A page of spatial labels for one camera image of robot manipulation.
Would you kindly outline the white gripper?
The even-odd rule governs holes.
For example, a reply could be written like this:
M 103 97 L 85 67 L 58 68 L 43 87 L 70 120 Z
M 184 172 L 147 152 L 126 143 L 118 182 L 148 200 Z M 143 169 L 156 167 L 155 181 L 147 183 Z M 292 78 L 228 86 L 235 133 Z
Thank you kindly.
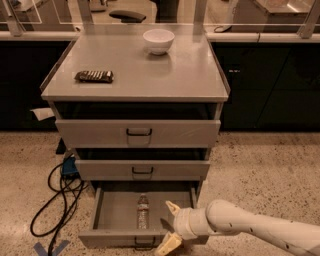
M 168 232 L 154 252 L 155 256 L 167 256 L 177 249 L 182 241 L 205 244 L 209 238 L 209 224 L 204 208 L 180 208 L 171 201 L 166 201 L 169 211 L 174 216 L 174 232 Z

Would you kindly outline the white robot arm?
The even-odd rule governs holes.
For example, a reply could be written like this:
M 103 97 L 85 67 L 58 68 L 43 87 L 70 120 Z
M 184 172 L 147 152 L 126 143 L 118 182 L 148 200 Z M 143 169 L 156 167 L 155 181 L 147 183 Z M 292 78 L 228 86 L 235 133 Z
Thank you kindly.
M 225 200 L 214 200 L 205 208 L 180 208 L 167 201 L 174 216 L 174 232 L 168 232 L 155 256 L 166 256 L 183 240 L 202 236 L 248 233 L 294 256 L 320 256 L 320 227 L 254 214 Z

